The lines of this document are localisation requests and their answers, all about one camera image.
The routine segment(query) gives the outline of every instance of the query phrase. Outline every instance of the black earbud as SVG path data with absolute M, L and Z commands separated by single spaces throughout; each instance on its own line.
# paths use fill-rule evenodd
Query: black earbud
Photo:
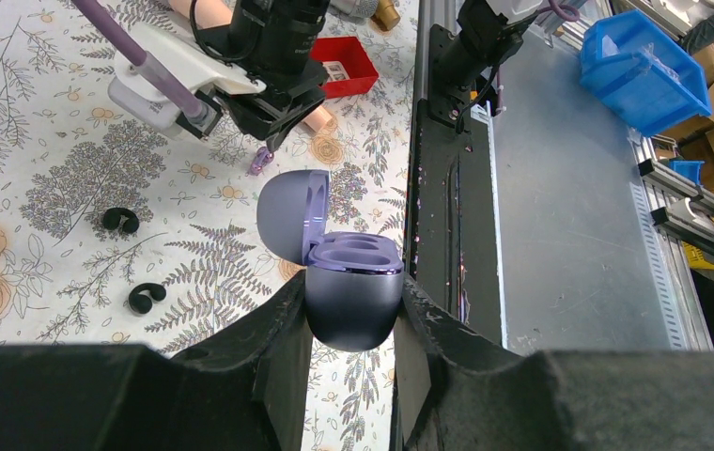
M 144 291 L 149 292 L 149 297 L 141 294 Z M 128 305 L 134 312 L 145 315 L 152 309 L 153 301 L 160 302 L 164 299 L 166 299 L 166 288 L 163 285 L 146 283 L 131 291 L 130 296 L 128 296 Z
M 119 227 L 119 222 L 122 216 L 127 218 L 125 224 L 122 225 L 122 231 L 125 233 L 135 233 L 138 230 L 138 217 L 128 209 L 108 209 L 102 215 L 102 226 L 106 230 L 114 230 Z

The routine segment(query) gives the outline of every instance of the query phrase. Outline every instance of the blue crate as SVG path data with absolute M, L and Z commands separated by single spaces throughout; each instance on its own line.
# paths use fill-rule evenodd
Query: blue crate
M 670 160 L 667 166 L 681 176 L 695 183 L 700 183 L 700 166 L 703 163 L 705 162 L 695 160 Z
M 711 116 L 700 65 L 641 11 L 592 25 L 584 34 L 581 62 L 581 85 L 643 136 L 695 115 Z

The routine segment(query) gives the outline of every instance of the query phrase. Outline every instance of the red tray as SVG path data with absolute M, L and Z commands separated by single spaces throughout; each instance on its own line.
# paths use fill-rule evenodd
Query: red tray
M 348 80 L 324 84 L 327 99 L 365 94 L 380 78 L 360 40 L 354 36 L 318 38 L 310 56 L 321 63 L 339 62 L 349 76 Z

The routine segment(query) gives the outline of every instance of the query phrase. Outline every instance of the purple cable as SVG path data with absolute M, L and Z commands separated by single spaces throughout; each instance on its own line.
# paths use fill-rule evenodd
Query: purple cable
M 203 120 L 207 116 L 204 103 L 186 89 L 160 61 L 138 45 L 97 0 L 72 0 L 72 3 L 128 58 L 145 80 L 178 106 L 190 122 L 194 123 L 195 119 Z
M 571 5 L 557 5 L 556 0 L 548 0 L 549 7 L 544 7 L 536 11 L 537 14 L 543 14 L 545 12 L 553 12 L 556 17 L 562 19 L 565 22 L 578 22 L 581 18 L 581 13 L 579 9 Z

